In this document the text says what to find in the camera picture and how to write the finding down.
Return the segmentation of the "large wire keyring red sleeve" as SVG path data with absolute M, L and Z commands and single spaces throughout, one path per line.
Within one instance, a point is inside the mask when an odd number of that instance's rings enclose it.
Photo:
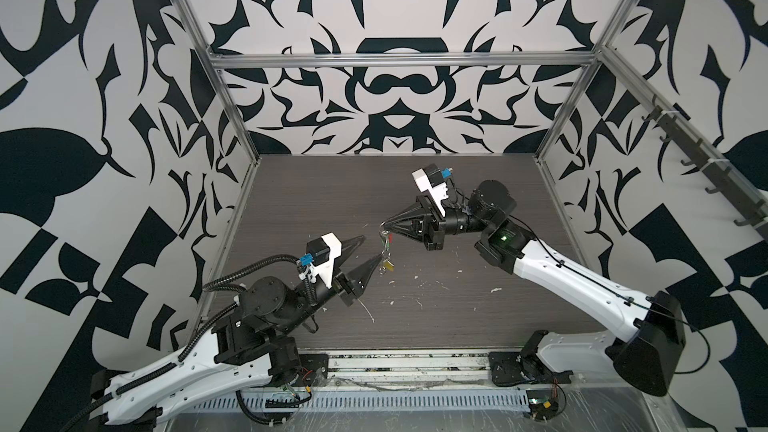
M 382 259 L 384 261 L 389 261 L 391 256 L 392 233 L 388 230 L 382 229 L 379 231 L 379 236 L 382 242 Z

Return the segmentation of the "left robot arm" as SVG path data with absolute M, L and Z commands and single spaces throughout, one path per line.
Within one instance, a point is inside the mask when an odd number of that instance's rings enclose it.
M 292 332 L 318 331 L 316 314 L 335 297 L 352 305 L 389 257 L 383 249 L 345 272 L 364 243 L 328 233 L 300 257 L 276 254 L 204 285 L 232 292 L 180 350 L 131 372 L 94 375 L 91 402 L 64 431 L 152 431 L 188 409 L 249 388 L 282 387 L 299 379 L 302 362 Z

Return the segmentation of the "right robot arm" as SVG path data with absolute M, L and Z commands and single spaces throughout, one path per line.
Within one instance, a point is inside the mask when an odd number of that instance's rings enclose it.
M 479 255 L 491 266 L 543 287 L 603 326 L 595 334 L 563 335 L 537 330 L 510 367 L 494 372 L 498 386 L 554 384 L 578 371 L 615 372 L 630 386 L 663 397 L 676 375 L 687 332 L 679 301 L 665 291 L 650 296 L 616 283 L 547 245 L 513 215 L 515 200 L 495 180 L 450 203 L 451 180 L 419 180 L 415 202 L 386 219 L 384 233 L 442 249 L 449 235 L 475 234 Z

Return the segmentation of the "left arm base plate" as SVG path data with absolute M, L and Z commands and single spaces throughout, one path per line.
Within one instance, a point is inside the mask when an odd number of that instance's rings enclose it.
M 290 375 L 289 385 L 312 387 L 319 385 L 328 376 L 330 356 L 327 353 L 300 353 L 299 366 Z

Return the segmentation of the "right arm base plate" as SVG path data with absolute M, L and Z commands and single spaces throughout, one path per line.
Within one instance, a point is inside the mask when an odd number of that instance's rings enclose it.
M 570 384 L 572 370 L 555 372 L 535 355 L 521 352 L 490 352 L 488 362 L 492 383 L 497 387 L 518 385 Z

